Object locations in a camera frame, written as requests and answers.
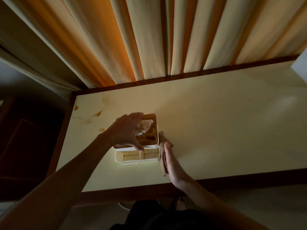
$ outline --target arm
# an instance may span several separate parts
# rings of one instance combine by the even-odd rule
[[[117,119],[79,155],[26,195],[0,219],[0,229],[58,229],[106,152],[116,144],[144,148],[135,138],[143,113]]]
[[[167,142],[164,147],[167,169],[171,182],[178,189],[186,193],[213,225],[221,229],[268,230],[265,226],[257,223],[237,210],[232,209],[218,197],[208,192],[198,182],[186,174]]]

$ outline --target floor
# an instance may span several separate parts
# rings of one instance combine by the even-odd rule
[[[307,185],[231,189],[215,195],[271,230],[307,229]],[[13,204],[0,203],[0,216]],[[60,230],[109,229],[115,223],[124,223],[127,214],[117,203],[75,207]]]

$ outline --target brown table border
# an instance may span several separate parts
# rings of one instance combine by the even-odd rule
[[[63,120],[63,124],[56,142],[56,146],[52,155],[52,159],[46,177],[50,176],[56,171],[64,139],[66,136],[67,128],[69,125],[70,117],[74,109],[74,103],[78,95],[104,92],[121,88],[129,88],[140,85],[148,85],[159,82],[184,79],[189,77],[198,77],[209,74],[222,73],[222,72],[252,68],[257,66],[281,63],[286,61],[293,61],[296,60],[298,56],[299,55],[286,56],[265,61],[257,61],[247,64],[234,65],[234,66],[224,66],[220,68],[201,70],[191,73],[183,73],[178,75],[159,77],[159,78],[153,78],[137,82],[124,83],[119,85],[73,92],[69,100],[69,106],[66,111],[65,118]],[[280,185],[306,184],[307,168],[275,171],[268,173],[228,176],[222,178],[202,179],[198,180],[198,182],[210,191],[215,191],[219,189],[230,189],[230,188],[264,188],[264,187],[272,187]],[[76,205],[89,205],[89,204],[118,202],[118,201],[135,201],[135,200],[152,199],[158,197],[174,197],[178,195],[182,195],[182,192],[179,191],[177,188],[175,188],[171,183],[144,185],[144,186],[135,186],[127,188],[82,192]]]

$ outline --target person's right arm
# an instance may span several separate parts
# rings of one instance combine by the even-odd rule
[[[262,224],[232,209],[207,191],[183,170],[169,144],[166,142],[166,163],[171,182],[196,204],[211,223],[222,229],[268,230]]]

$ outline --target folded cloth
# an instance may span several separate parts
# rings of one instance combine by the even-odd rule
[[[160,131],[159,132],[159,148],[160,148],[160,153],[161,153],[160,164],[161,164],[161,168],[162,168],[164,177],[166,176],[166,174],[169,173],[167,170],[167,163],[166,163],[166,156],[165,156],[165,148],[164,148],[165,142],[168,142],[171,147],[174,146],[172,142],[170,142],[168,139],[165,138],[163,131]]]

